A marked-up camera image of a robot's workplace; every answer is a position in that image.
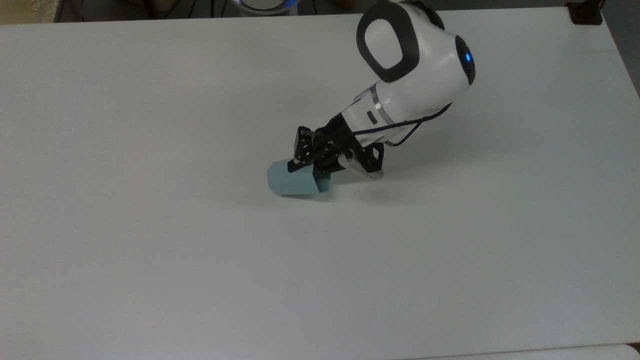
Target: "floor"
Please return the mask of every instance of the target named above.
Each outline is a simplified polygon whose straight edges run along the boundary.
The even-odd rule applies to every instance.
[[[187,18],[192,5],[191,18],[210,17],[211,0],[179,1],[176,8],[167,14],[167,19]],[[301,0],[298,4],[298,14],[314,15],[314,2],[318,15],[362,13],[377,1],[356,0],[353,9],[342,10],[335,5],[333,0]],[[240,16],[239,9],[231,2],[232,0],[214,0],[215,17],[221,17],[221,15],[224,17]],[[562,6],[565,2],[566,0],[428,0],[428,3],[435,10]],[[640,21],[638,21],[640,19],[640,1],[608,0],[602,13],[627,66],[636,92],[640,94]],[[148,19],[144,7],[130,3],[128,0],[84,0],[82,14],[85,21]]]

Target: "black object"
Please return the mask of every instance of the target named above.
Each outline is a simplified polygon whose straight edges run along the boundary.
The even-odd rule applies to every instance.
[[[438,13],[436,13],[434,9],[432,9],[429,5],[427,5],[427,3],[424,0],[414,0],[414,1],[410,1],[408,4],[414,5],[415,7],[420,8],[420,10],[422,10],[425,14],[427,14],[427,17],[429,17],[429,20],[431,21],[432,24],[444,30],[444,22],[442,22],[442,19],[440,18]]]
[[[314,170],[331,174],[344,170],[338,162],[338,156],[344,154],[347,159],[356,158],[366,172],[376,172],[382,169],[384,153],[382,143],[362,147],[340,113],[329,120],[326,126],[315,131],[304,126],[298,128],[295,161],[287,163],[287,170],[294,172],[313,164]]]
[[[400,50],[402,51],[402,60],[389,69],[382,67],[382,65],[373,58],[364,40],[365,31],[372,22],[378,19],[386,20],[391,25],[394,33],[396,33],[396,37],[400,43]],[[356,31],[356,44],[364,61],[366,61],[371,70],[386,83],[392,83],[407,75],[411,70],[415,69],[415,67],[418,66],[418,62],[420,62],[418,39],[413,31],[411,19],[402,6],[396,3],[375,4],[362,15]]]
[[[476,78],[476,63],[471,55],[469,46],[467,46],[467,43],[458,35],[456,35],[456,51],[458,52],[458,58],[460,59],[462,70],[465,71],[469,85],[471,85],[474,83],[474,79]]]
[[[600,25],[602,14],[600,9],[604,0],[585,0],[583,3],[566,3],[571,21],[576,25]]]

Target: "light blue foam block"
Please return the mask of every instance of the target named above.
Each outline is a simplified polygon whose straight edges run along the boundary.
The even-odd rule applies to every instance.
[[[287,170],[291,159],[276,161],[267,169],[269,189],[277,195],[311,195],[331,188],[331,174],[314,171],[312,165],[295,172]]]

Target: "black ring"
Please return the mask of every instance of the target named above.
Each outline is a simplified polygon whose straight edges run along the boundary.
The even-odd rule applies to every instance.
[[[365,31],[372,22],[378,19],[386,20],[391,25],[402,51],[402,60],[389,69],[385,69],[374,59],[364,40]],[[418,39],[415,36],[411,18],[403,7],[396,3],[378,3],[368,9],[358,23],[356,43],[364,61],[386,83],[391,83],[409,74],[420,62]]]

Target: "black cable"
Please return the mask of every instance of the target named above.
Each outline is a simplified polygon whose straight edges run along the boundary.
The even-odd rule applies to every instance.
[[[374,127],[373,129],[354,131],[353,132],[353,136],[377,133],[378,131],[389,130],[389,129],[393,129],[395,127],[401,127],[401,126],[407,126],[407,125],[413,125],[413,124],[421,124],[421,123],[423,123],[425,121],[429,121],[431,119],[435,119],[435,118],[439,117],[445,111],[447,111],[447,109],[449,109],[450,106],[451,106],[451,103],[449,103],[444,108],[440,109],[440,111],[438,111],[437,113],[435,113],[433,115],[430,115],[430,116],[425,116],[425,117],[423,117],[421,119],[398,122],[397,124],[391,124],[391,125],[386,125],[386,126],[381,126],[381,127]]]
[[[220,17],[224,17],[225,16],[225,8],[227,7],[227,0],[225,0],[225,3],[222,4],[222,12],[220,13]]]
[[[400,140],[399,142],[397,142],[397,143],[392,143],[392,142],[390,142],[390,141],[387,141],[387,142],[385,142],[385,144],[387,144],[387,145],[389,145],[389,146],[400,146],[400,145],[402,145],[402,144],[406,141],[406,139],[408,139],[408,138],[409,138],[409,136],[411,136],[411,135],[413,134],[413,132],[414,132],[414,131],[415,131],[415,130],[420,126],[420,125],[422,125],[422,123],[421,123],[421,122],[417,123],[417,124],[413,127],[413,129],[411,129],[411,131],[409,131],[409,133],[408,133],[408,134],[407,134],[407,135],[406,135],[402,140]]]
[[[187,19],[190,19],[191,15],[193,14],[193,9],[196,7],[196,1],[198,0],[193,0],[193,4],[191,4],[191,10],[189,10],[189,16],[187,16]]]

